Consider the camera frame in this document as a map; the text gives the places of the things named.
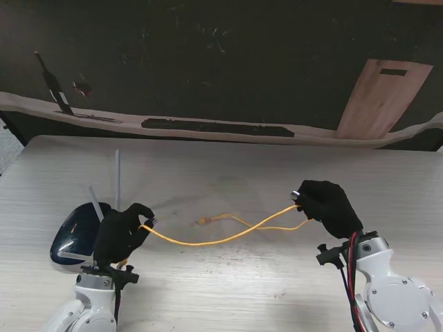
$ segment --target dark blue object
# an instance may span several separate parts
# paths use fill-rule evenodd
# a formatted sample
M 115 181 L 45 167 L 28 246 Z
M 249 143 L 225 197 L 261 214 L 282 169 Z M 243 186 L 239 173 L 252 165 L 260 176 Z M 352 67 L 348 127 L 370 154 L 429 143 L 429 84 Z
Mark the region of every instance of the dark blue object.
M 99 203 L 104 216 L 111 211 L 111 206 Z M 77 207 L 63 222 L 62 227 L 55 236 L 49 256 L 61 265 L 75 265 L 83 263 L 82 260 L 58 257 L 59 251 L 72 252 L 73 254 L 91 256 L 100 227 L 96 211 L 92 203 Z

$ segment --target yellow cable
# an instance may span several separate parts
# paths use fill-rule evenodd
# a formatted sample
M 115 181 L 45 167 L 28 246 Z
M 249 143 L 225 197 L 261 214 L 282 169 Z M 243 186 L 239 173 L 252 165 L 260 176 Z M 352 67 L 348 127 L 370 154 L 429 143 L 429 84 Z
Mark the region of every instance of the yellow cable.
M 250 228 L 253 227 L 251 224 L 245 222 L 245 220 L 240 219 L 239 217 L 237 217 L 233 214 L 230 214 L 230 213 L 223 213 L 223 214 L 219 214 L 218 216 L 212 216 L 209 218 L 200 218 L 198 224 L 204 225 L 205 223 L 207 223 L 209 221 L 216 221 L 216 220 L 222 220 L 222 219 L 227 219 L 227 218 L 234 219 L 234 220 L 238 221 L 239 223 L 242 223 L 243 225 L 246 225 Z M 258 227 L 258 228 L 256 228 L 256 230 L 297 230 L 298 228 L 300 228 L 304 224 L 306 224 L 308 221 L 311 221 L 311 219 L 306 219 L 300 225 L 298 225 L 296 227 L 292 227 L 292 228 L 269 226 L 269 227 Z
M 266 219 L 262 220 L 261 222 L 259 222 L 257 225 L 252 226 L 251 228 L 248 228 L 247 230 L 244 230 L 243 232 L 240 232 L 236 235 L 233 235 L 231 237 L 228 237 L 226 239 L 222 239 L 222 240 L 218 240 L 218 241 L 211 241 L 211 242 L 199 242 L 199 243 L 189 243 L 189 242 L 182 242 L 182 241 L 178 241 L 175 239 L 171 239 L 169 237 L 166 237 L 163 234 L 160 234 L 159 232 L 157 232 L 156 230 L 153 230 L 151 227 L 148 227 L 146 225 L 140 225 L 140 228 L 145 228 L 146 230 L 149 230 L 150 232 L 154 233 L 156 236 L 162 238 L 163 240 L 169 241 L 170 243 L 175 243 L 175 244 L 179 244 L 182 246 L 193 246 L 193 247 L 199 247 L 199 246 L 210 246 L 210 245 L 214 245 L 214 244 L 221 244 L 221 243 L 226 243 L 229 241 L 232 241 L 234 239 L 238 239 L 239 237 L 242 237 L 243 235 L 248 234 L 249 232 L 252 232 L 253 230 L 259 228 L 261 225 L 263 225 L 264 223 L 270 221 L 271 219 L 276 218 L 277 216 L 281 216 L 282 214 L 295 209 L 296 207 L 298 207 L 298 205 L 292 205 L 287 207 L 286 209 L 283 209 L 275 214 L 273 214 L 272 216 L 268 216 Z

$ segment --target white wooden tabletop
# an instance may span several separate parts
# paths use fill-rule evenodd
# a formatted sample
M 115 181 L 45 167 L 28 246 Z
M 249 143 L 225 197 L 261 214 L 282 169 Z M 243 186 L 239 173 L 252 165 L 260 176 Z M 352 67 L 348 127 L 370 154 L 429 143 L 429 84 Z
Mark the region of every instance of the white wooden tabletop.
M 139 202 L 156 229 L 183 241 L 222 239 L 236 213 L 256 223 L 293 202 L 304 179 L 339 183 L 366 231 L 395 251 L 393 268 L 443 296 L 443 156 L 218 142 L 35 138 L 0 178 L 0 331 L 38 331 L 71 299 L 75 274 L 49 248 L 65 218 L 88 202 L 114 202 L 114 152 L 122 156 L 122 208 Z M 270 224 L 296 225 L 291 211 Z M 351 331 L 339 272 L 319 266 L 316 247 L 340 245 L 317 222 L 297 232 L 257 231 L 227 244 L 191 248 L 151 234 L 130 257 L 137 285 L 123 291 L 119 331 Z M 357 289 L 362 290 L 362 278 Z

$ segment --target wooden plank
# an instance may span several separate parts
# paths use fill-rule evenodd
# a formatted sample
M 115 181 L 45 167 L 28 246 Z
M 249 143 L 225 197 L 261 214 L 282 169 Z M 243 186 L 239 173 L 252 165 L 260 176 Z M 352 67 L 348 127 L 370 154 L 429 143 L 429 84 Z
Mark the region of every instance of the wooden plank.
M 392 0 L 393 2 L 416 3 L 417 5 L 443 5 L 443 0 Z
M 403 115 L 433 66 L 369 59 L 347 102 L 337 138 L 383 138 Z

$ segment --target black glove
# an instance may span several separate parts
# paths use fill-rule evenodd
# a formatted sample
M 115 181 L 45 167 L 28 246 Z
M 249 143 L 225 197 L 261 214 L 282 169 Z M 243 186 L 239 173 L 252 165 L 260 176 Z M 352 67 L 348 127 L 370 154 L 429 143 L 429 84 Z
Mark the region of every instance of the black glove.
M 363 225 L 355 214 L 345 191 L 329 181 L 303 181 L 298 190 L 300 196 L 296 204 L 301 205 L 308 219 L 321 221 L 326 230 L 337 239 L 351 237 L 352 233 L 362 230 Z
M 150 234 L 145 228 L 138 229 L 141 225 L 138 216 L 148 218 L 145 225 L 152 228 L 154 213 L 151 209 L 139 203 L 132 204 L 124 212 L 111 210 L 103 219 L 94 248 L 94 261 L 100 267 L 110 263 L 118 263 L 128 258 L 131 253 L 141 246 Z

